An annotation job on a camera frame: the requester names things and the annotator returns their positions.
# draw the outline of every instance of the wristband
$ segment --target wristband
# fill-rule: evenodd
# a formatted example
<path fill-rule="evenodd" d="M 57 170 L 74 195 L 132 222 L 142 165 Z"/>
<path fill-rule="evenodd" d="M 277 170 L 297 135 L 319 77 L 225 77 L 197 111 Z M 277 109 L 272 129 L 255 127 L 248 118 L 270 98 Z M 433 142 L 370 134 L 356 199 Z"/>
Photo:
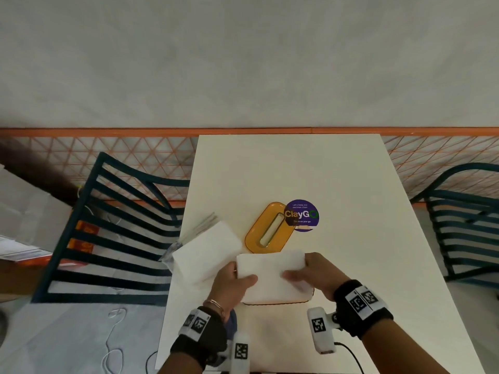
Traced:
<path fill-rule="evenodd" d="M 353 337 L 362 336 L 378 321 L 393 320 L 386 303 L 357 280 L 350 280 L 334 292 L 336 318 Z"/>
<path fill-rule="evenodd" d="M 192 310 L 179 330 L 170 353 L 183 352 L 194 358 L 201 369 L 214 363 L 218 352 L 227 349 L 227 334 L 220 315 L 208 308 Z"/>

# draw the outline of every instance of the person's right hand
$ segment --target person's right hand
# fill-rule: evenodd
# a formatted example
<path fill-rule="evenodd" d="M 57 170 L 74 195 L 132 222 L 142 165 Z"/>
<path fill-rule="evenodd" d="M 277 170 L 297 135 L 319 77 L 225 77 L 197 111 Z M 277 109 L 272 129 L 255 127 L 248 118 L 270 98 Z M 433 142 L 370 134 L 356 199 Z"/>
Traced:
<path fill-rule="evenodd" d="M 283 278 L 291 281 L 305 281 L 321 290 L 327 299 L 334 301 L 333 294 L 340 285 L 350 278 L 329 262 L 320 253 L 305 253 L 306 266 L 301 270 L 286 270 Z"/>

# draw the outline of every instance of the table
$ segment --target table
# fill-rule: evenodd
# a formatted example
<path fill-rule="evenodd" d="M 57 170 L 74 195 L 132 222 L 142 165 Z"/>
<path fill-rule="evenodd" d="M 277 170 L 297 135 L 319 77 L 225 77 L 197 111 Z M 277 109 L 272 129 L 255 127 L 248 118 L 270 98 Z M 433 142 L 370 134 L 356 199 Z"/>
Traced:
<path fill-rule="evenodd" d="M 304 199 L 318 226 L 293 232 L 284 249 L 321 252 L 389 305 L 395 320 L 452 374 L 483 373 L 415 213 L 379 135 L 225 135 L 199 138 L 182 232 L 215 212 L 243 241 L 265 207 Z M 156 368 L 186 315 L 209 292 L 174 270 Z M 305 304 L 239 305 L 251 337 L 251 370 L 359 373 L 342 347 L 315 352 L 306 310 L 334 303 L 316 291 Z M 366 373 L 378 372 L 358 339 L 334 331 Z"/>

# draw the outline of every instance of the black cable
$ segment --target black cable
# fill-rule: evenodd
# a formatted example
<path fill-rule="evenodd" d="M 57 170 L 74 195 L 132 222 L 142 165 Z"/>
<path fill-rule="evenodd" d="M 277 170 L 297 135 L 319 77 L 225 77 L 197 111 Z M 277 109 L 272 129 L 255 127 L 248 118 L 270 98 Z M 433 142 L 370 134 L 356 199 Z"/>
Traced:
<path fill-rule="evenodd" d="M 357 359 L 357 357 L 355 357 L 355 354 L 353 354 L 352 350 L 351 350 L 349 347 L 347 347 L 347 346 L 346 346 L 345 344 L 343 344 L 343 343 L 334 343 L 334 345 L 340 345 L 340 346 L 342 346 L 342 347 L 346 348 L 346 349 L 347 349 L 347 351 L 349 351 L 349 352 L 350 352 L 350 354 L 353 356 L 353 358 L 355 358 L 355 361 L 357 362 L 357 365 L 359 365 L 360 372 L 361 372 L 362 374 L 364 374 L 364 371 L 362 370 L 362 366 L 360 365 L 359 360 Z"/>
<path fill-rule="evenodd" d="M 153 357 L 153 355 L 155 355 L 157 352 L 158 352 L 158 351 L 155 351 L 155 352 L 154 352 L 154 353 L 152 353 L 149 357 L 147 357 L 147 359 L 146 359 L 146 374 L 149 374 L 149 371 L 147 370 L 147 363 L 149 362 L 149 359 L 150 359 L 151 357 Z"/>

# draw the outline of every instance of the gray concrete wall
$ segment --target gray concrete wall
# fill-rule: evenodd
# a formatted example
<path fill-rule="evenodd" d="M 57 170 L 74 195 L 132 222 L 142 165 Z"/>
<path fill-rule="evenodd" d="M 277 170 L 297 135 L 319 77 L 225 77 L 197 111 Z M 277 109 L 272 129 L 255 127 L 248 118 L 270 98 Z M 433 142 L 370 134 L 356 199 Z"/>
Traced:
<path fill-rule="evenodd" d="M 499 0 L 0 0 L 0 126 L 494 126 Z"/>

